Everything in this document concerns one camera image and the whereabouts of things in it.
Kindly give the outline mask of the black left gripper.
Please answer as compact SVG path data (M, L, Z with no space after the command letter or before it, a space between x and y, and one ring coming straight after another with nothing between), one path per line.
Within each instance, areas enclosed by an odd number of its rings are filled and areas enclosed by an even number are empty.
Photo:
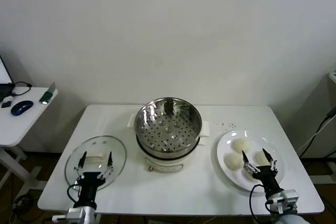
M99 172L84 172L82 171L87 151L85 151L80 158L78 165L74 167L77 174L78 184L80 186L80 194L78 201L75 202L75 207L96 207L95 202L96 193L100 186L104 184L104 180L107 179L113 172L113 159L112 152L109 153L107 166L101 173Z

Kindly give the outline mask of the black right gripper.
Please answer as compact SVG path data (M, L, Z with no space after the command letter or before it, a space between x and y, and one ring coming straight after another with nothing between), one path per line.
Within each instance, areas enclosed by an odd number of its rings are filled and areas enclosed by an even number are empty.
M266 160L268 161L268 165L258 167L251 164L245 152L242 151L244 170L250 174L253 174L254 179L261 181L266 193L266 197L270 197L274 194L280 193L282 188L280 188L278 182L276 181L276 175L278 174L277 160L274 160L264 148L262 151Z

